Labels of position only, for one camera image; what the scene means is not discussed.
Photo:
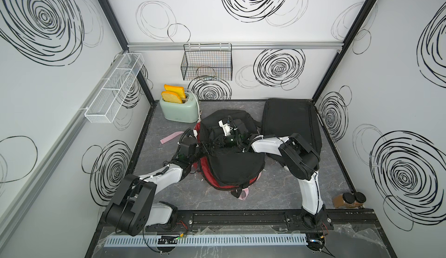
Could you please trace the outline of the red and black backpack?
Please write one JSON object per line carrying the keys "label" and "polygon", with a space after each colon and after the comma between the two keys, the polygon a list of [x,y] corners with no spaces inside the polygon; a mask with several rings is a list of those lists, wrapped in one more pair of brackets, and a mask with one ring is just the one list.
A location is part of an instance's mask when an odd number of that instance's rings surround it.
{"label": "red and black backpack", "polygon": [[221,109],[198,122],[193,130],[198,132],[198,141],[205,144],[207,155],[195,167],[206,182],[215,189],[229,191],[234,197],[244,200],[249,187],[254,184],[265,167],[264,153],[243,153],[238,148],[218,148],[212,143],[212,127],[220,120],[231,116],[242,120],[251,134],[260,133],[260,123],[245,110]]}

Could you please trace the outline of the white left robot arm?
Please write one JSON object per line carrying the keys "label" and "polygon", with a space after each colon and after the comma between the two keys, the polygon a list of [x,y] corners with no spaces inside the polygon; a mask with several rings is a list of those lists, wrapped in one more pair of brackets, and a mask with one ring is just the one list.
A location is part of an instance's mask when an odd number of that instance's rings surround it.
{"label": "white left robot arm", "polygon": [[126,175],[103,213],[105,223],[117,231],[136,236],[151,225],[175,225],[177,208],[171,204],[154,203],[156,194],[185,179],[194,163],[203,157],[198,132],[182,133],[172,159],[163,167],[143,175]]}

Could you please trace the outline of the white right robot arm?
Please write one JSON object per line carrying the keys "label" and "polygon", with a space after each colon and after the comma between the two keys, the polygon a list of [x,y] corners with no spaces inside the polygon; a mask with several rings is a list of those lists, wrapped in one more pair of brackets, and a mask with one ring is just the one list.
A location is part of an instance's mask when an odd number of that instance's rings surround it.
{"label": "white right robot arm", "polygon": [[235,123],[232,117],[218,122],[216,144],[224,148],[239,148],[243,153],[267,153],[280,156],[288,171],[298,179],[302,193],[302,222],[307,229],[316,229],[323,223],[324,201],[319,189],[320,156],[300,134],[278,137],[251,134],[245,124]]}

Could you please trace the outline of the large black backpack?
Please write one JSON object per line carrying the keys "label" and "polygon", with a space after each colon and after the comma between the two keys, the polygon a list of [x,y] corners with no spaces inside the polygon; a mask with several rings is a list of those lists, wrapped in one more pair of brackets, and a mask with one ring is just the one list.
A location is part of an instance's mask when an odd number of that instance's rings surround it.
{"label": "large black backpack", "polygon": [[310,100],[266,100],[261,121],[261,134],[286,137],[297,133],[316,151],[321,153],[322,138],[315,108]]}

